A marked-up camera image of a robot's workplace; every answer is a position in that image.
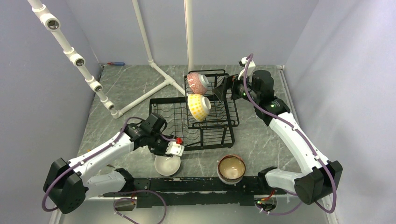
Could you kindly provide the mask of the red patterned bowl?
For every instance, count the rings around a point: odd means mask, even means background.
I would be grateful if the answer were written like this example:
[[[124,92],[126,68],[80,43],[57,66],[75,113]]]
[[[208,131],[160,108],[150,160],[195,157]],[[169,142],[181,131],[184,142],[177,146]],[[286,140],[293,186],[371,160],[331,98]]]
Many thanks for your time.
[[[209,81],[205,75],[193,72],[187,75],[187,83],[194,94],[205,95]]]

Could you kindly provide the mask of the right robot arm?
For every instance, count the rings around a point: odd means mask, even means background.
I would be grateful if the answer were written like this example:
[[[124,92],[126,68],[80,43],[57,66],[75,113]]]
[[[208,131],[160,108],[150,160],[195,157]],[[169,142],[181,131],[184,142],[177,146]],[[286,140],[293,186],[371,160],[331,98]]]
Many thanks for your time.
[[[227,75],[213,93],[224,101],[228,91],[233,100],[242,98],[253,104],[256,115],[281,138],[301,170],[296,173],[276,167],[266,168],[258,173],[259,191],[268,194],[274,188],[282,189],[296,194],[307,205],[318,203],[328,195],[332,195],[332,201],[336,202],[342,165],[330,161],[308,139],[287,104],[275,96],[271,74],[257,70],[247,78]]]

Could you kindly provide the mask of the blue yellow patterned bowl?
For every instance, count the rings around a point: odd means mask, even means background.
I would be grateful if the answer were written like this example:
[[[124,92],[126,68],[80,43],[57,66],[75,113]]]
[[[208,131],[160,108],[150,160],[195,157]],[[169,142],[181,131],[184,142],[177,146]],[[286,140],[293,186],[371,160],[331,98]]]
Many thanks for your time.
[[[194,119],[198,122],[203,121],[211,110],[211,102],[209,98],[200,94],[190,94],[187,97],[189,111]]]

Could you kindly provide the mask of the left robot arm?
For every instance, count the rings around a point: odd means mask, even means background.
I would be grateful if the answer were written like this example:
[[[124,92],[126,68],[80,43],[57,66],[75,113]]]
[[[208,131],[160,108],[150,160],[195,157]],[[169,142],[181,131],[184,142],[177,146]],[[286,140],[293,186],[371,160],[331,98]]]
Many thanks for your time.
[[[126,169],[96,174],[110,162],[141,147],[165,155],[169,141],[162,132],[166,127],[164,117],[151,113],[146,119],[139,118],[139,123],[126,121],[111,139],[88,153],[69,161],[59,158],[52,162],[43,186],[42,210],[67,214],[91,197],[110,192],[130,195],[136,188],[133,176]]]

